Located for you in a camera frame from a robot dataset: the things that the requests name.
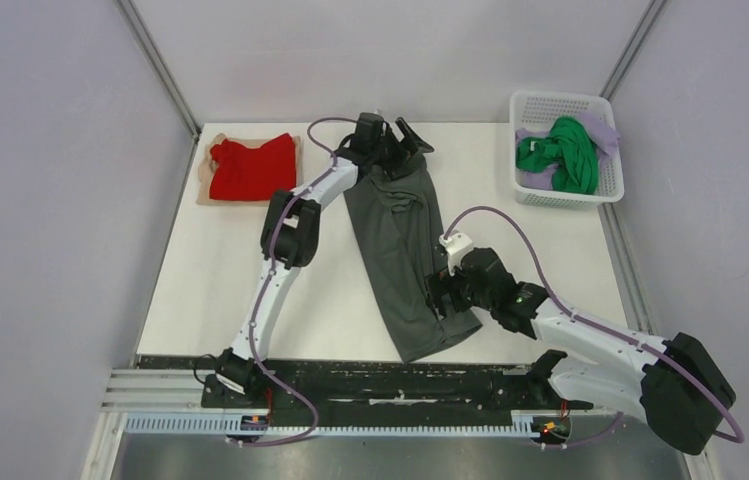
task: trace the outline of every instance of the metal floor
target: metal floor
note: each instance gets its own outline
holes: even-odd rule
[[[601,430],[606,417],[576,417],[573,438]],[[581,449],[540,452],[523,439],[323,437],[242,449],[222,438],[128,434],[112,479],[688,479],[682,455],[630,420]]]

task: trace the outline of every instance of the white basket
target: white basket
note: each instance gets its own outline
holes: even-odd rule
[[[525,205],[542,205],[561,208],[590,208],[602,203],[612,203],[624,196],[621,174],[621,156],[618,152],[601,169],[601,179],[594,195],[537,190],[521,185],[524,172],[515,167],[515,132],[520,128],[530,131],[547,131],[554,121],[564,115],[589,112],[615,128],[610,102],[601,97],[575,93],[520,91],[512,94],[509,102],[509,164],[515,199]]]

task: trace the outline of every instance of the white table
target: white table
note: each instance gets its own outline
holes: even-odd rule
[[[171,233],[168,250],[139,343],[142,355],[219,354],[232,341],[257,288],[259,234],[267,206],[199,206],[197,167],[218,133],[271,138],[283,132],[305,139],[303,173],[309,180],[328,163],[306,138],[306,124],[207,124],[204,127]],[[428,164],[447,225],[464,209],[491,205],[526,231],[551,286],[581,310],[626,326],[598,213],[527,207],[509,185],[508,126],[480,123],[413,124],[436,148]],[[315,127],[338,145],[347,123]],[[460,223],[479,247],[493,247],[516,279],[538,283],[527,249],[502,219],[485,212]],[[548,346],[504,331],[477,311],[483,328],[461,344],[422,361],[529,363]],[[399,361],[380,318],[344,199],[323,213],[318,252],[303,269],[280,314],[270,356],[323,360]]]

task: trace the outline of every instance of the green cloth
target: green cloth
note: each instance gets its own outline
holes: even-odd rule
[[[555,191],[592,195],[598,189],[601,171],[595,144],[573,117],[558,118],[545,138],[527,137],[518,144],[515,166],[519,169],[539,173],[554,163],[559,164],[551,179]]]

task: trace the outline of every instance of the cable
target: cable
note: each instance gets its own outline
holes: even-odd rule
[[[550,435],[552,435],[552,436],[554,436],[556,438],[559,438],[560,440],[562,440],[564,442],[567,442],[568,439],[571,438],[571,432],[574,431],[574,421],[571,418],[561,418],[560,419],[560,425],[565,426],[565,420],[568,420],[568,435],[563,436],[563,435],[560,435],[559,433],[555,432],[554,430],[556,430],[556,427],[554,427],[554,428],[546,428],[546,430],[547,430],[547,432]]]
[[[268,425],[271,425],[271,414],[274,413],[274,392],[270,388],[265,389],[265,399],[268,401]]]
[[[583,440],[577,440],[576,442],[566,442],[560,445],[548,445],[546,443],[541,444],[542,450],[568,450],[570,448],[577,448],[577,447],[585,447],[586,445],[591,445],[593,443],[597,443],[604,438],[612,435],[612,433],[615,431],[616,428],[618,428],[619,425],[621,425],[621,421],[624,418],[624,413],[618,412],[615,414],[615,418],[613,418],[612,423],[610,423],[607,428],[601,430],[599,433],[592,435],[591,437],[584,438]]]
[[[194,362],[192,362],[192,364],[191,364],[191,374],[194,375],[194,379],[197,380],[197,383],[199,383],[201,385],[206,385],[206,380],[205,379],[201,380],[200,378],[198,378],[198,376],[197,376],[197,362],[199,362],[201,359],[206,358],[206,357],[211,358],[213,363],[218,361],[218,358],[215,357],[215,355],[212,355],[211,353],[204,353],[203,355],[195,358]]]
[[[539,274],[539,279],[542,281],[542,285],[545,287],[545,290],[547,290],[548,296],[551,298],[551,300],[553,300],[553,302],[556,304],[556,306],[559,307],[559,309],[563,311],[563,313],[565,313],[566,315],[568,315],[568,317],[571,318],[572,320],[576,320],[578,322],[581,322],[584,325],[592,327],[595,330],[598,330],[598,331],[603,332],[603,333],[605,333],[607,335],[615,337],[615,338],[617,338],[617,339],[619,339],[619,340],[621,340],[621,341],[623,341],[625,343],[628,343],[630,345],[636,346],[636,347],[642,349],[643,351],[646,351],[646,352],[650,353],[651,355],[657,357],[659,360],[663,361],[664,363],[666,363],[668,366],[670,366],[671,368],[673,368],[677,373],[679,373],[681,376],[683,376],[683,378],[685,378],[689,383],[691,383],[696,389],[698,389],[698,391],[701,392],[701,394],[704,395],[704,397],[707,400],[709,400],[710,403],[713,404],[713,406],[716,408],[716,410],[718,410],[718,412],[722,416],[722,418],[724,418],[724,420],[727,422],[727,424],[730,425],[730,428],[733,430],[733,433],[734,433],[733,435],[730,435],[728,433],[716,431],[716,432],[713,433],[714,436],[719,437],[719,438],[723,438],[723,439],[728,440],[728,441],[733,442],[733,443],[742,443],[742,442],[745,441],[745,433],[739,427],[739,424],[736,422],[736,419],[733,418],[733,415],[730,414],[730,412],[727,410],[727,408],[725,408],[725,406],[722,405],[722,403],[719,401],[719,399],[716,398],[716,396],[713,395],[713,393],[710,392],[707,389],[707,387],[705,387],[704,384],[701,383],[700,380],[698,380],[697,378],[695,378],[694,375],[692,375],[691,373],[689,373],[688,370],[686,370],[685,368],[683,368],[683,366],[681,366],[679,363],[677,363],[676,361],[674,361],[674,359],[672,359],[668,355],[665,355],[663,352],[660,352],[659,350],[655,349],[654,347],[652,347],[652,346],[650,346],[648,344],[642,343],[640,345],[639,341],[636,340],[635,338],[631,337],[631,336],[625,335],[624,333],[621,333],[621,332],[618,332],[616,330],[613,330],[610,327],[607,327],[607,326],[602,325],[600,323],[597,323],[597,322],[594,322],[592,320],[589,320],[588,318],[585,318],[585,317],[583,317],[581,315],[572,315],[572,311],[562,303],[562,301],[557,296],[557,294],[554,293],[554,291],[551,289],[551,286],[548,284],[548,279],[545,278],[545,272],[542,271],[542,266],[539,264],[539,257],[538,257],[538,255],[536,255],[536,250],[533,248],[533,244],[530,243],[530,240],[527,238],[527,235],[524,233],[524,230],[522,230],[521,227],[519,227],[518,224],[515,223],[515,220],[513,220],[512,217],[510,217],[506,213],[502,212],[501,210],[498,210],[497,208],[489,207],[489,206],[486,206],[486,205],[478,205],[478,206],[475,206],[475,207],[471,207],[471,208],[467,209],[466,211],[460,213],[454,219],[454,221],[448,227],[447,231],[445,231],[445,238],[448,238],[450,236],[451,232],[453,232],[453,229],[456,227],[456,225],[459,223],[459,221],[462,220],[463,218],[465,218],[466,215],[468,215],[468,214],[470,214],[472,212],[480,211],[480,210],[484,210],[484,211],[487,211],[487,212],[492,212],[492,213],[500,216],[501,218],[503,218],[504,220],[506,220],[512,226],[512,228],[515,229],[516,232],[518,232],[518,235],[521,236],[521,239],[524,241],[524,245],[527,246],[527,250],[530,251],[530,256],[533,257],[533,264],[536,265],[536,273]],[[621,421],[621,415],[622,415],[621,412],[619,412],[619,415],[616,416],[616,421],[613,422],[613,424],[616,424],[619,421]],[[604,432],[601,432],[600,434],[596,435],[595,437],[603,435]],[[571,447],[573,447],[573,446],[575,446],[577,444],[578,444],[578,442],[575,442],[575,443],[569,445],[568,448],[571,448]]]
[[[248,336],[249,336],[249,343],[250,343],[250,354],[253,357],[253,362],[259,367],[260,370],[262,370],[262,373],[268,377],[272,382],[277,384],[278,387],[282,388],[283,390],[289,392],[292,396],[300,400],[304,405],[306,405],[307,408],[312,412],[312,425],[310,425],[305,431],[297,434],[292,435],[290,437],[281,438],[279,440],[271,440],[267,442],[256,442],[256,443],[244,443],[239,442],[239,446],[241,447],[275,447],[278,445],[285,445],[288,443],[294,443],[299,442],[306,438],[310,433],[315,431],[315,429],[318,427],[318,422],[320,421],[320,417],[318,416],[318,410],[315,408],[315,405],[312,404],[311,401],[309,401],[308,398],[304,397],[302,393],[298,392],[279,378],[277,378],[276,375],[271,373],[268,368],[265,367],[265,364],[262,362],[262,359],[259,358],[259,354],[256,352],[256,341],[253,338],[254,329],[256,327],[256,312],[259,310],[259,306],[262,304],[262,299],[265,296],[265,291],[268,290],[268,285],[271,284],[271,279],[274,278],[274,274],[276,273],[277,268],[277,259],[274,257],[274,247],[277,245],[277,237],[280,234],[280,228],[283,225],[283,221],[286,219],[286,216],[289,214],[289,211],[291,211],[292,206],[295,204],[295,202],[298,201],[298,199],[310,192],[310,189],[312,187],[315,187],[321,181],[323,181],[325,178],[327,178],[330,173],[332,173],[332,168],[336,167],[338,164],[338,157],[336,157],[336,152],[334,152],[330,147],[327,145],[319,142],[315,139],[315,137],[312,135],[312,127],[315,125],[318,125],[320,123],[324,122],[350,122],[350,123],[356,123],[356,120],[352,120],[350,118],[343,118],[343,117],[325,117],[318,120],[315,120],[314,122],[309,124],[309,127],[306,129],[306,135],[309,136],[309,140],[312,141],[315,145],[318,147],[324,149],[327,151],[327,153],[330,154],[330,166],[331,168],[328,168],[322,173],[318,178],[312,181],[312,183],[309,185],[310,188],[302,188],[300,192],[298,192],[295,196],[289,200],[289,202],[286,204],[286,207],[283,209],[283,213],[280,215],[280,219],[277,221],[277,225],[274,227],[274,232],[271,235],[271,242],[268,244],[268,256],[271,258],[271,268],[268,271],[268,275],[265,276],[265,281],[262,282],[262,287],[259,289],[259,293],[256,296],[256,303],[253,305],[253,313],[250,316],[250,320],[248,320],[248,324],[250,325],[250,328],[248,330]]]

